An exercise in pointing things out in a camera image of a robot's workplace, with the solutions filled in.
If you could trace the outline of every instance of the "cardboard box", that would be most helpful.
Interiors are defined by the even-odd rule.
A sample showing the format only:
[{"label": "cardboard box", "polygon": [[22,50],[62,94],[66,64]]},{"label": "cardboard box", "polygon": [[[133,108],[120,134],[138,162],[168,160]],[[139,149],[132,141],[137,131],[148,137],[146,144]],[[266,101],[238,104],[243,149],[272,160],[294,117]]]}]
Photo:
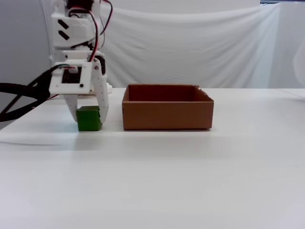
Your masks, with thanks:
[{"label": "cardboard box", "polygon": [[130,84],[122,102],[124,130],[209,129],[213,108],[199,86]]}]

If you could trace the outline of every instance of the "table surface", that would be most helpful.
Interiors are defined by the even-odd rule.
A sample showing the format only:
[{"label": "table surface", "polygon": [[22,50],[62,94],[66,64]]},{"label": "table surface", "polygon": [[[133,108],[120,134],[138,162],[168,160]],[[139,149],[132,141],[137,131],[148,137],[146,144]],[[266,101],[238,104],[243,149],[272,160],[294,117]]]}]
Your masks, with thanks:
[{"label": "table surface", "polygon": [[123,131],[124,89],[99,132],[61,98],[1,130],[0,228],[304,229],[305,89],[204,91],[210,131]]}]

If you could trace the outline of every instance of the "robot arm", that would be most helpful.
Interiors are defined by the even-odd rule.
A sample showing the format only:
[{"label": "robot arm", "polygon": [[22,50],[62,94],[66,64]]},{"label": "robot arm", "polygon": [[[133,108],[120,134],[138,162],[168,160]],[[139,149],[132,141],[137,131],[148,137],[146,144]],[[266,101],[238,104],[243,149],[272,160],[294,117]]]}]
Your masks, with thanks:
[{"label": "robot arm", "polygon": [[67,67],[53,72],[49,91],[63,94],[77,122],[77,95],[95,91],[100,121],[108,112],[107,75],[100,35],[100,0],[58,0],[51,16],[55,65]]}]

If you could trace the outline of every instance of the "green cube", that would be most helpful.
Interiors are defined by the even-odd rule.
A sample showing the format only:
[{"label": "green cube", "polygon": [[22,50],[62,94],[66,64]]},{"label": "green cube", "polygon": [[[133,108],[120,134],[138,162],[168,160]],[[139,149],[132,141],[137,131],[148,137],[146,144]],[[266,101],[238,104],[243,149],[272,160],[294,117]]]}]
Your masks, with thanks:
[{"label": "green cube", "polygon": [[99,106],[82,106],[76,111],[79,131],[98,131],[101,129]]}]

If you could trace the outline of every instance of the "white curtain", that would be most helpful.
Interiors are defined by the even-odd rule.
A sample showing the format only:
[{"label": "white curtain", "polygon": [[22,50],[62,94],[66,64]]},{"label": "white curtain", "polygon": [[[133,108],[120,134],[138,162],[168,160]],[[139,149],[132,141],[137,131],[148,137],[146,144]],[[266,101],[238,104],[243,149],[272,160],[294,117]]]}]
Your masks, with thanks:
[{"label": "white curtain", "polygon": [[102,49],[109,82],[268,88],[279,13],[278,4],[200,14],[115,8]]}]

